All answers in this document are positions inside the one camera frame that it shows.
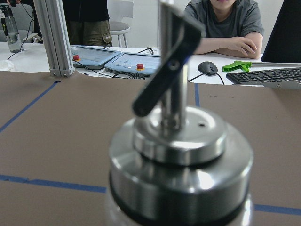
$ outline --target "black monitor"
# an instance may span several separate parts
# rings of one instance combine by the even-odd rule
[[[301,63],[301,0],[284,0],[263,62]]]

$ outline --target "red button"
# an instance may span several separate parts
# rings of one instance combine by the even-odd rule
[[[79,55],[74,55],[74,56],[73,56],[73,60],[80,60]]]
[[[137,69],[138,70],[142,70],[144,68],[144,65],[143,64],[137,64]]]

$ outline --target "khaki pants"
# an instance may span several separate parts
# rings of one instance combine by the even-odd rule
[[[109,21],[77,22],[66,21],[71,45],[112,46]]]

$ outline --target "white wall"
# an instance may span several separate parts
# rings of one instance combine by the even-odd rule
[[[129,47],[158,46],[158,0],[133,0],[134,18],[124,18],[123,22],[131,26],[127,34]],[[190,0],[174,0],[175,5],[184,10]],[[283,0],[257,0],[261,10],[262,24],[265,29],[263,38],[264,51]],[[113,36],[113,45],[118,46],[117,37]]]

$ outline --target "gray t-shirt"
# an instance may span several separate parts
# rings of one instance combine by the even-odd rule
[[[206,38],[245,37],[248,33],[263,34],[257,2],[236,0],[232,13],[218,22],[210,0],[192,0],[185,12],[205,25]]]

